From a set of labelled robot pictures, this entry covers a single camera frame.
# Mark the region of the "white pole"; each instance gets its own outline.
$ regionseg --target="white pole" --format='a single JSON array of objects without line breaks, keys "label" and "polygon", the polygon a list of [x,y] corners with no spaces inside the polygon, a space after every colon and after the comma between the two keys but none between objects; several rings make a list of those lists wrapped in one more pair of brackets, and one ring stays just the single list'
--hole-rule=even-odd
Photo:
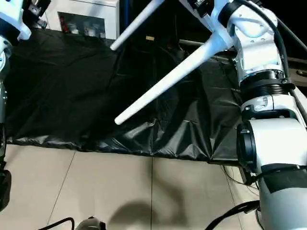
[{"label": "white pole", "polygon": [[112,50],[117,50],[127,38],[164,2],[165,0],[152,0],[145,9],[133,20],[125,31],[111,45]]},{"label": "white pole", "polygon": [[148,103],[156,99],[170,87],[175,85],[178,81],[183,79],[186,75],[191,73],[194,69],[200,66],[218,52],[227,49],[226,43],[214,32],[208,41],[199,47],[195,52],[188,56],[176,68],[170,71],[164,78],[162,78],[149,91],[141,96],[137,101],[130,105],[124,112],[122,112],[116,119],[115,123],[121,125],[124,121],[136,114]]}]

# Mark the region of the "black plastic sheet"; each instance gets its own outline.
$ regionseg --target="black plastic sheet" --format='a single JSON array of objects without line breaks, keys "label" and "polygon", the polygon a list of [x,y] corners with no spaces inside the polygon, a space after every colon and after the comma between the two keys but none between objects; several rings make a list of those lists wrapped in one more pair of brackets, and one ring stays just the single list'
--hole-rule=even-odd
[{"label": "black plastic sheet", "polygon": [[33,31],[14,49],[8,142],[236,164],[236,71],[214,57],[118,126],[114,119],[184,58],[173,47]]}]

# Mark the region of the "black band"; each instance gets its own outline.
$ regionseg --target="black band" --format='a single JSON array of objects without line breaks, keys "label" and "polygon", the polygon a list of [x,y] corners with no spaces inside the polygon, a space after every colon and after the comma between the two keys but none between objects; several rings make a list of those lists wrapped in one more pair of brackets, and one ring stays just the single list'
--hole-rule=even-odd
[{"label": "black band", "polygon": [[20,31],[7,21],[0,18],[0,35],[5,37],[13,46],[18,44]]},{"label": "black band", "polygon": [[266,95],[287,95],[290,89],[295,89],[295,85],[284,78],[282,72],[274,69],[257,72],[240,83],[242,100],[244,102]]},{"label": "black band", "polygon": [[240,7],[242,6],[241,3],[237,1],[233,1],[232,3],[227,3],[221,10],[219,14],[219,22],[227,28],[227,24],[231,15]]},{"label": "black band", "polygon": [[286,188],[307,188],[307,166],[295,164],[269,164],[261,167],[262,173],[252,177],[252,182],[264,179],[271,193]]}]

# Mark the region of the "tiled floor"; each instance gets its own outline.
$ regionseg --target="tiled floor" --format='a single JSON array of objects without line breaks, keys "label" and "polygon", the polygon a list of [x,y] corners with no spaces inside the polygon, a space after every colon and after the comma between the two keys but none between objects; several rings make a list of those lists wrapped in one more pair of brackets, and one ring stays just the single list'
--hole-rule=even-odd
[{"label": "tiled floor", "polygon": [[[108,230],[202,230],[235,204],[258,199],[204,162],[12,145],[7,162],[13,181],[1,230],[37,230],[66,217],[78,225],[90,216]],[[240,180],[237,168],[227,170]],[[254,212],[216,229],[260,230]]]}]

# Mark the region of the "white robotic arm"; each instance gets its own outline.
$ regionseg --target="white robotic arm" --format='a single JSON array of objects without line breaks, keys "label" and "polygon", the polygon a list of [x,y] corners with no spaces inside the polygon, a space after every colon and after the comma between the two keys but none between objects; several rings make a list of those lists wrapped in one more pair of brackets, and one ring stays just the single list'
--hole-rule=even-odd
[{"label": "white robotic arm", "polygon": [[[141,15],[143,21],[149,16]],[[244,102],[243,123],[237,128],[237,154],[245,177],[252,178],[250,173],[257,175],[265,229],[307,230],[307,119],[297,108],[299,102],[293,94],[295,86],[288,78],[285,52],[275,43],[274,37],[279,38],[277,18],[252,2],[215,0],[211,15],[202,19],[213,32],[210,39],[115,122],[122,124],[214,54],[234,45]],[[129,34],[136,28],[132,23],[127,28]],[[112,49],[128,38],[127,33],[123,34]]]}]

